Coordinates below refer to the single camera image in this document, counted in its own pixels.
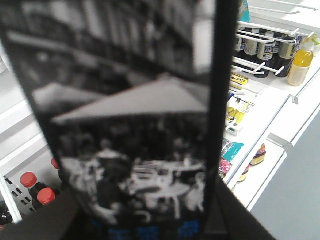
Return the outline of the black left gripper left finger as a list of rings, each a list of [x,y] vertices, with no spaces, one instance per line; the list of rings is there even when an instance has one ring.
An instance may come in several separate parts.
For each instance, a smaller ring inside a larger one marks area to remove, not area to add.
[[[80,206],[70,191],[61,193],[53,203],[26,219],[0,231],[2,240],[79,240],[77,222]]]

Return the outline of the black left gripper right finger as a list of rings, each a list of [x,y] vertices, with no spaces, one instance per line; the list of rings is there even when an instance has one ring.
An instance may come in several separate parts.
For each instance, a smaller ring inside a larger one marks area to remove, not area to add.
[[[208,179],[204,200],[205,240],[274,240],[221,178]]]

